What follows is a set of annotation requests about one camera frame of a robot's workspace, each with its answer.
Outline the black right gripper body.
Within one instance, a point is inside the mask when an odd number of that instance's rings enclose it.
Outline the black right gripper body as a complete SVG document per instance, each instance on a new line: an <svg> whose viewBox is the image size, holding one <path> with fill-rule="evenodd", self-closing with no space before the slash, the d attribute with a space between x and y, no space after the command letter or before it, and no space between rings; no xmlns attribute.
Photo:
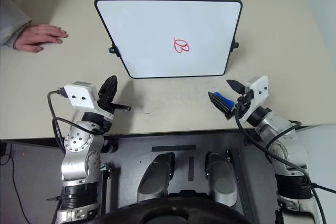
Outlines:
<svg viewBox="0 0 336 224"><path fill-rule="evenodd" d="M242 94L238 100L237 100L237 105L238 107L240 105L239 112L246 112L251 105L251 100L254 99L254 92L253 90L249 90L247 93Z"/></svg>

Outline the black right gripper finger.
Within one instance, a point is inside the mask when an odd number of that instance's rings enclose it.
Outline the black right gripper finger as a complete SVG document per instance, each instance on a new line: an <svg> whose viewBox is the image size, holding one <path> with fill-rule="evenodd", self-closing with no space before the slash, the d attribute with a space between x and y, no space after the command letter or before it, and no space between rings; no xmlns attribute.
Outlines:
<svg viewBox="0 0 336 224"><path fill-rule="evenodd" d="M234 116L234 102L222 96L219 92L208 92L211 103L219 109L227 120Z"/></svg>
<svg viewBox="0 0 336 224"><path fill-rule="evenodd" d="M238 94L244 94L245 93L245 86L236 81L236 80L231 80L227 79L226 82L229 84L229 86Z"/></svg>

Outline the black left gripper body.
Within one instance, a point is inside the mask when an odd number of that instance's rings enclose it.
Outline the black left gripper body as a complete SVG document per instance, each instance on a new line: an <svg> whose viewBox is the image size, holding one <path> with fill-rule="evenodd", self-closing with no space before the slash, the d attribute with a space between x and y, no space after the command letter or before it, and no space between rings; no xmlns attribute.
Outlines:
<svg viewBox="0 0 336 224"><path fill-rule="evenodd" d="M113 114L114 113L114 106L112 105L113 102L113 96L107 95L107 94L99 94L99 100L98 100L98 106Z"/></svg>

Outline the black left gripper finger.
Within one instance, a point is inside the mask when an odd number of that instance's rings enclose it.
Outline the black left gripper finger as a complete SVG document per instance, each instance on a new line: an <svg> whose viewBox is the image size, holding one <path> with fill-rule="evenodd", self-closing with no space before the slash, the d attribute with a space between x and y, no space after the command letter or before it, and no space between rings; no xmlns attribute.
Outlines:
<svg viewBox="0 0 336 224"><path fill-rule="evenodd" d="M131 110L131 107L127 106L127 105L113 103L112 106L115 110L123 110L123 111L130 111Z"/></svg>
<svg viewBox="0 0 336 224"><path fill-rule="evenodd" d="M99 98L113 99L118 87L117 76L110 76L99 90Z"/></svg>

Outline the person's bare hand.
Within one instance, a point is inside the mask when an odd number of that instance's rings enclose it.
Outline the person's bare hand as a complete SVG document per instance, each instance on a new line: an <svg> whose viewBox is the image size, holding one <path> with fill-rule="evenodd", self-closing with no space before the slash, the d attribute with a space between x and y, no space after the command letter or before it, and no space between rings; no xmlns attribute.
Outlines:
<svg viewBox="0 0 336 224"><path fill-rule="evenodd" d="M62 44L63 39L68 37L68 33L58 26L49 24L28 25L20 32L13 43L13 47L19 51L38 53L44 49L42 44Z"/></svg>

